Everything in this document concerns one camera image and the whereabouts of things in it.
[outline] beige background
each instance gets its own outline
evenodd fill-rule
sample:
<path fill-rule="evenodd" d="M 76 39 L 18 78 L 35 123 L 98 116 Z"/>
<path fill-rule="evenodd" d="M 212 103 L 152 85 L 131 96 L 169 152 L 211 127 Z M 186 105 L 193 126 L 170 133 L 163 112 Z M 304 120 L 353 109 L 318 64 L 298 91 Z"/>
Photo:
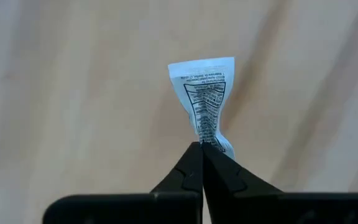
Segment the beige background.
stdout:
<path fill-rule="evenodd" d="M 196 140 L 167 65 L 226 56 L 237 162 L 358 191 L 358 0 L 0 0 L 0 223 L 148 192 Z"/>

